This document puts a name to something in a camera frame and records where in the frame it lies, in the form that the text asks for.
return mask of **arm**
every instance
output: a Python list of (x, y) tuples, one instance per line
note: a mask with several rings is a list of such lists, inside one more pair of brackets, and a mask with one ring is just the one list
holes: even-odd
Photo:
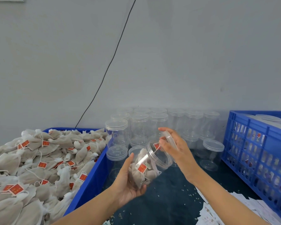
[(175, 159), (186, 179), (201, 191), (225, 225), (268, 225), (199, 167), (186, 142), (175, 131), (165, 127), (159, 130), (172, 135), (178, 151), (163, 139), (160, 145)]
[(146, 186), (135, 190), (128, 182), (128, 168), (133, 160), (133, 153), (126, 159), (113, 184), (98, 196), (62, 217), (53, 225), (102, 225), (116, 210), (146, 192)]

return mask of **blue plastic bin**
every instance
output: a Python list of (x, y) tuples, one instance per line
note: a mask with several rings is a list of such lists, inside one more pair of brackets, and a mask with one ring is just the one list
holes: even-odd
[[(98, 130), (98, 129), (82, 129), (82, 128), (63, 128), (63, 127), (59, 127), (59, 128), (54, 127), (49, 129), (56, 129), (60, 131), (78, 130), (81, 133), (82, 131), (89, 132), (91, 130)], [(89, 200), (93, 199), (96, 195), (101, 193), (101, 189), (113, 165), (112, 161), (107, 159), (106, 152), (107, 152), (107, 147), (105, 147), (104, 151), (102, 152), (96, 164), (90, 171), (86, 180), (81, 185), (79, 191), (75, 195), (74, 199), (69, 205), (64, 216), (74, 211), (75, 209), (79, 208), (81, 205), (85, 204)]]
[(222, 160), (281, 217), (281, 129), (245, 116), (281, 111), (230, 111)]

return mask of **hand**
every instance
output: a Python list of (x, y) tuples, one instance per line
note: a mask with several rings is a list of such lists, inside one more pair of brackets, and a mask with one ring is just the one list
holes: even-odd
[(140, 190), (135, 190), (128, 181), (128, 168), (133, 160), (133, 156), (134, 154), (131, 153), (131, 155), (125, 160), (116, 180), (111, 185), (113, 193), (117, 197), (119, 208), (127, 204), (135, 197), (143, 195), (147, 189), (147, 186), (143, 185)]
[(173, 137), (177, 147), (178, 151), (172, 147), (171, 144), (166, 142), (163, 138), (159, 140), (159, 144), (161, 147), (169, 153), (177, 163), (178, 167), (184, 174), (186, 180), (188, 180), (190, 183), (194, 183), (196, 174), (198, 174), (198, 171), (201, 169), (197, 162), (195, 161), (191, 151), (189, 150), (187, 143), (176, 133), (176, 131), (167, 128), (167, 127), (161, 127), (158, 128), (159, 131), (168, 131), (171, 136)]

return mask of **wall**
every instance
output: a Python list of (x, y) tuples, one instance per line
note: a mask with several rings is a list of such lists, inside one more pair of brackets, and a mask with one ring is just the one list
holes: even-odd
[[(76, 125), (132, 3), (0, 3), (0, 145)], [(78, 127), (120, 106), (281, 110), (281, 0), (137, 0)]]

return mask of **wire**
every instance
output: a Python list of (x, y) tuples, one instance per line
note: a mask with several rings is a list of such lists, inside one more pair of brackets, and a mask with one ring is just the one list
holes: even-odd
[[(125, 22), (125, 25), (124, 25), (124, 28), (123, 28), (123, 31), (122, 31), (121, 37), (120, 37), (120, 39), (119, 39), (119, 41), (118, 41), (118, 44), (117, 44), (117, 46), (116, 46), (116, 50), (115, 50), (115, 52), (114, 52), (114, 54), (113, 54), (113, 57), (112, 57), (112, 59), (111, 59), (111, 61), (110, 61), (109, 65), (108, 65), (108, 67), (107, 67), (107, 69), (106, 69), (106, 71), (105, 71), (105, 74), (104, 74), (104, 76), (103, 76), (103, 79), (102, 79), (102, 81), (101, 81), (101, 84), (100, 84), (100, 86), (99, 86), (99, 88), (98, 88), (98, 90), (97, 90), (97, 92), (96, 92), (96, 94), (95, 94), (95, 96), (94, 96), (93, 100), (90, 102), (90, 105), (93, 103), (93, 101), (94, 101), (94, 99), (95, 99), (95, 97), (96, 97), (96, 95), (97, 95), (97, 93), (98, 93), (98, 91), (99, 91), (99, 89), (100, 89), (100, 87), (101, 87), (101, 85), (102, 85), (103, 81), (104, 81), (104, 78), (105, 78), (106, 73), (107, 73), (107, 71), (108, 71), (108, 69), (109, 69), (109, 66), (110, 66), (110, 64), (112, 63), (112, 61), (113, 61), (113, 59), (114, 59), (114, 57), (115, 57), (115, 55), (116, 55), (116, 51), (118, 50), (118, 47), (119, 47), (120, 41), (121, 41), (121, 39), (122, 39), (122, 36), (123, 36), (124, 30), (125, 30), (126, 24), (127, 24), (127, 22), (128, 22), (128, 19), (129, 19), (129, 16), (130, 16), (131, 10), (133, 9), (133, 6), (134, 6), (135, 1), (136, 1), (136, 0), (134, 0), (133, 4), (132, 4), (132, 6), (131, 6), (131, 9), (130, 9), (130, 11), (129, 11), (128, 17), (127, 17), (127, 19), (126, 19), (126, 22)], [(83, 114), (82, 114), (81, 118), (79, 119), (79, 121), (78, 121), (77, 125), (78, 125), (78, 124), (79, 124), (79, 122), (81, 121), (81, 119), (82, 119), (83, 115), (84, 115), (84, 114), (86, 113), (86, 111), (89, 109), (90, 105), (88, 105), (88, 107), (86, 108), (86, 110), (83, 112)]]

